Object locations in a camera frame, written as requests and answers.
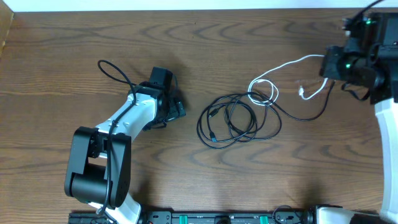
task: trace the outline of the black cylindrical joint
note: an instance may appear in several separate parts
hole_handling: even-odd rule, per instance
[[[104,204],[106,180],[75,174],[72,182],[72,195],[79,201]]]

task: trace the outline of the green tape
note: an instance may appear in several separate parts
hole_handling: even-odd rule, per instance
[[[260,224],[269,224],[268,217],[267,216],[261,216],[260,217]]]
[[[188,216],[180,215],[180,224],[188,224]]]

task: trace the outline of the white wall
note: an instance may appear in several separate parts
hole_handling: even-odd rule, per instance
[[[364,7],[374,0],[4,0],[14,12]],[[398,7],[385,0],[378,7]]]

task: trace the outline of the wooden surface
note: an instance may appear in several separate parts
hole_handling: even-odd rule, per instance
[[[90,209],[63,192],[72,135],[108,119],[128,91],[101,74],[99,59],[134,82],[147,80],[153,66],[168,68],[185,98],[186,117],[141,133],[132,145],[130,193],[138,202],[174,210],[312,203],[379,210],[382,149],[374,108],[340,86],[321,118],[305,123],[282,116],[282,131],[270,141],[217,151],[195,131],[202,109],[217,96],[244,92],[266,70],[342,44],[341,18],[354,12],[18,13],[0,63],[0,222],[65,223],[72,210]],[[300,83],[308,91],[320,85],[320,63],[311,58],[269,75],[285,110],[318,113],[326,91],[310,101],[297,91]]]
[[[2,48],[6,44],[6,38],[10,30],[13,16],[14,13],[2,0],[0,0],[0,56],[2,53]]]

